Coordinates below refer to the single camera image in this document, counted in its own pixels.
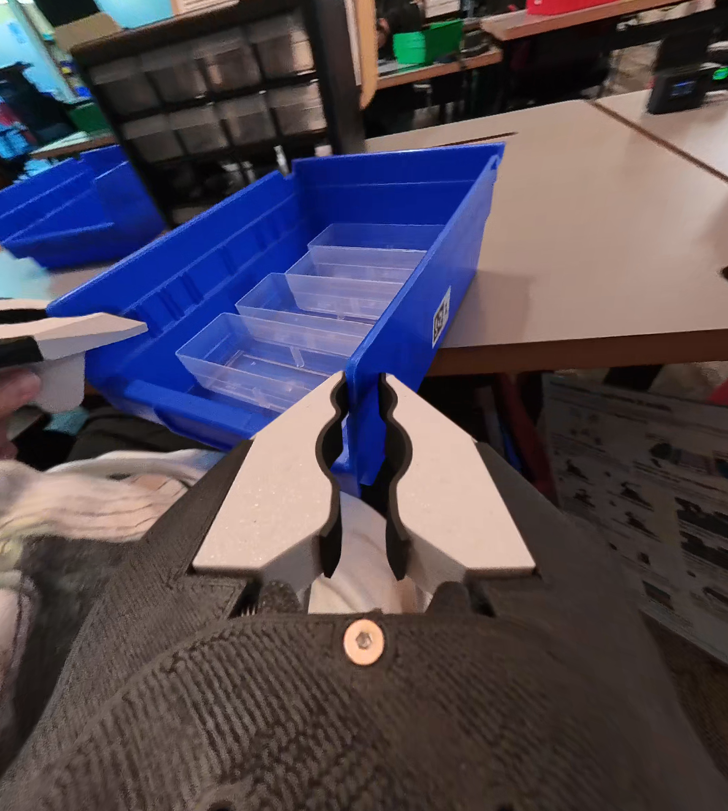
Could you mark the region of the blue storage bin white label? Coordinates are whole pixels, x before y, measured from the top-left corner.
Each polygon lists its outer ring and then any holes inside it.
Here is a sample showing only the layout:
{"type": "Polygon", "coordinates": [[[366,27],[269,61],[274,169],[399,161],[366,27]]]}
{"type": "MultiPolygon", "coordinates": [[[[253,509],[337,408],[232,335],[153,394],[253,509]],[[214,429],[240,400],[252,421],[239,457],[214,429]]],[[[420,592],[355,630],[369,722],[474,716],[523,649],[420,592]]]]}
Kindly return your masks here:
{"type": "Polygon", "coordinates": [[[440,236],[343,372],[349,416],[334,465],[359,495],[383,463],[383,372],[417,390],[478,267],[505,145],[490,143],[295,161],[157,239],[49,305],[145,323],[138,337],[91,351],[86,376],[121,411],[228,450],[282,412],[202,389],[176,351],[269,274],[284,274],[334,223],[442,225],[440,236]]]}

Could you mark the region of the black drawer cabinet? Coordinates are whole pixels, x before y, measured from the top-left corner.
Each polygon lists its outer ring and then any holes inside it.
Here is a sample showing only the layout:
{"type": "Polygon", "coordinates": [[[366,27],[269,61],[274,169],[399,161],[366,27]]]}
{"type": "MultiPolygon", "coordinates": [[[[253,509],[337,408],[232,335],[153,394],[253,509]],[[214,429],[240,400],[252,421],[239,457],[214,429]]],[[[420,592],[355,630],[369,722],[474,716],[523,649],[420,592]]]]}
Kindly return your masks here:
{"type": "Polygon", "coordinates": [[[115,35],[75,46],[71,56],[106,117],[117,143],[171,229],[195,218],[272,171],[288,174],[297,159],[314,157],[320,152],[342,155],[364,150],[360,91],[355,77],[344,2],[228,2],[156,24],[125,29],[115,35]],[[109,58],[108,53],[121,37],[136,40],[139,47],[152,47],[158,45],[158,35],[197,35],[206,32],[209,22],[248,22],[292,7],[302,10],[315,57],[328,123],[328,132],[324,136],[287,139],[281,147],[259,145],[243,150],[235,147],[227,154],[219,152],[162,165],[144,164],[127,144],[121,142],[114,121],[107,116],[85,72],[85,67],[91,65],[97,55],[109,58]]]}

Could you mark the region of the printed paper sheet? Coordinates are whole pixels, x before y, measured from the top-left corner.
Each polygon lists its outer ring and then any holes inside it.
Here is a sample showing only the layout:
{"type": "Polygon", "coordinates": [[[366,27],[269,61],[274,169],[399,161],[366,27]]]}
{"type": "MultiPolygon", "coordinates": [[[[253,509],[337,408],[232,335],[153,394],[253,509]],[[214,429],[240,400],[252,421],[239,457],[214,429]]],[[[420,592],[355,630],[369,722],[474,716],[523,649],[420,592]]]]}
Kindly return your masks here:
{"type": "Polygon", "coordinates": [[[728,665],[728,409],[554,374],[542,395],[562,511],[643,614],[728,665]]]}

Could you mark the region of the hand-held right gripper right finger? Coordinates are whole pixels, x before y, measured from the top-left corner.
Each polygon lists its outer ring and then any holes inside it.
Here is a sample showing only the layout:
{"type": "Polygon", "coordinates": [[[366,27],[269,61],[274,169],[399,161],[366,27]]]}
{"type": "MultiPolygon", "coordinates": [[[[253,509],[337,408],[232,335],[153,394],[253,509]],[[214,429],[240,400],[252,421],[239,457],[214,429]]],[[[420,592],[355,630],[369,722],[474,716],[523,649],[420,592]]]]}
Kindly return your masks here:
{"type": "Polygon", "coordinates": [[[379,379],[388,471],[386,553],[397,581],[531,576],[536,564],[489,469],[497,454],[392,374],[379,379]]]}

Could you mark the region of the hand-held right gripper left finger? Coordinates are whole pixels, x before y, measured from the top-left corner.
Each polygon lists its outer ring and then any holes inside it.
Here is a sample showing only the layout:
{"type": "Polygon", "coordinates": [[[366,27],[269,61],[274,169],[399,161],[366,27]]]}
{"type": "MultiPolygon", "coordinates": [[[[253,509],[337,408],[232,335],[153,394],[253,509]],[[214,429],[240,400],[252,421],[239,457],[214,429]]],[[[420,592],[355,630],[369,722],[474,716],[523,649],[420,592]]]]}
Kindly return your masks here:
{"type": "Polygon", "coordinates": [[[310,587],[340,562],[347,383],[338,371],[250,440],[194,560],[198,573],[310,587]]]}

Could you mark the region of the clear plastic drawer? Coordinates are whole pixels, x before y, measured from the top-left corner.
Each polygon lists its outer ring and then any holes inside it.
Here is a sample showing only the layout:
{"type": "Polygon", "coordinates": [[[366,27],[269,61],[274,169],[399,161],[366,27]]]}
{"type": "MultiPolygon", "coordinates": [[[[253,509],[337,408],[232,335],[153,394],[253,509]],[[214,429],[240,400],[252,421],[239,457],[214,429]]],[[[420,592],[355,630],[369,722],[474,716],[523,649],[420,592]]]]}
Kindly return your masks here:
{"type": "Polygon", "coordinates": [[[334,223],[308,243],[316,264],[413,270],[440,236],[442,225],[334,223]]]}
{"type": "Polygon", "coordinates": [[[298,307],[284,274],[269,274],[236,302],[237,314],[259,341],[348,358],[375,322],[298,307]]]}
{"type": "Polygon", "coordinates": [[[286,411],[348,358],[322,350],[315,329],[223,313],[177,351],[202,389],[267,411],[286,411]]]}
{"type": "Polygon", "coordinates": [[[376,320],[426,252],[390,248],[311,248],[285,273],[300,309],[376,320]]]}

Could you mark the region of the set of frosted cabinet drawers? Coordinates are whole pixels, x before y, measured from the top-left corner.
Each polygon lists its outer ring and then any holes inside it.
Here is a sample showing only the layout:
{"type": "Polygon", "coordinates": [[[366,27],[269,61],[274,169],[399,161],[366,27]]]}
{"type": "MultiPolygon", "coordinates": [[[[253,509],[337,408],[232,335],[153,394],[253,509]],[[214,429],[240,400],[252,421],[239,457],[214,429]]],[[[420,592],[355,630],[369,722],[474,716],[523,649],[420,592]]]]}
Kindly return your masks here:
{"type": "Polygon", "coordinates": [[[298,7],[248,22],[121,37],[85,67],[118,138],[147,165],[324,136],[327,117],[298,7]]]}

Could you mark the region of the cardboard box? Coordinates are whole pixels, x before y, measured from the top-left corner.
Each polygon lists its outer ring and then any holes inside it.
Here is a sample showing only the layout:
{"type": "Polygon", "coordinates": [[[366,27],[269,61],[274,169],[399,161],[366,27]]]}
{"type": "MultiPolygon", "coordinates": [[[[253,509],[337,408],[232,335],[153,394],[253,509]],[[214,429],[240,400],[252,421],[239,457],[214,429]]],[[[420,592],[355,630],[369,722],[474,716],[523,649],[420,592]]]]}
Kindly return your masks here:
{"type": "Polygon", "coordinates": [[[54,42],[69,54],[75,46],[115,35],[123,30],[109,14],[99,11],[93,15],[54,28],[54,42]]]}

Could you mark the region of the printed white shirt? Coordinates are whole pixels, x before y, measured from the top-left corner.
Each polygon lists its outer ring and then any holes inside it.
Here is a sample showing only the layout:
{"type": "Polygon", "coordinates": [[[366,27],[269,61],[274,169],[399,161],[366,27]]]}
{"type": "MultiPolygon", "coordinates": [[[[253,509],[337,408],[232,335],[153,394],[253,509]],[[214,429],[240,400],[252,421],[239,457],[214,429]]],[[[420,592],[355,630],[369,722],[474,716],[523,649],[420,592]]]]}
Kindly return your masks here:
{"type": "Polygon", "coordinates": [[[221,458],[110,452],[46,472],[0,461],[0,747],[40,716],[129,545],[221,458]]]}

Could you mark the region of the green box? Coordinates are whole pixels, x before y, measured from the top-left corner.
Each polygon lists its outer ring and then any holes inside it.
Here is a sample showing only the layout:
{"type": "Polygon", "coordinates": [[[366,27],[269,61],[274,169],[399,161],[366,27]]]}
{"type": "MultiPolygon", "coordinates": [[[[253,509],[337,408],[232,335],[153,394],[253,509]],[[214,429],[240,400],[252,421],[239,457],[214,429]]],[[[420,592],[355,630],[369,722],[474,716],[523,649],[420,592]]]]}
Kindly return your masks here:
{"type": "Polygon", "coordinates": [[[463,35],[464,21],[451,19],[431,23],[421,30],[394,33],[391,46],[399,65],[430,65],[457,54],[463,35]]]}

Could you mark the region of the black device with screen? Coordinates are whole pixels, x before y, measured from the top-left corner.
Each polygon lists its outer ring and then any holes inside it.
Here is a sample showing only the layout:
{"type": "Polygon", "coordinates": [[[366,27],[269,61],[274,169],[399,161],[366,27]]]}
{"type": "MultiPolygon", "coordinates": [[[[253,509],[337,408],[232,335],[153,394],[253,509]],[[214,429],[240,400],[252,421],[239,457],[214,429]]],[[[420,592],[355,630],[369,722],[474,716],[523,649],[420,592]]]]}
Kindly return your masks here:
{"type": "Polygon", "coordinates": [[[672,35],[657,51],[646,111],[673,114],[701,107],[710,94],[728,93],[728,40],[709,33],[672,35]]]}

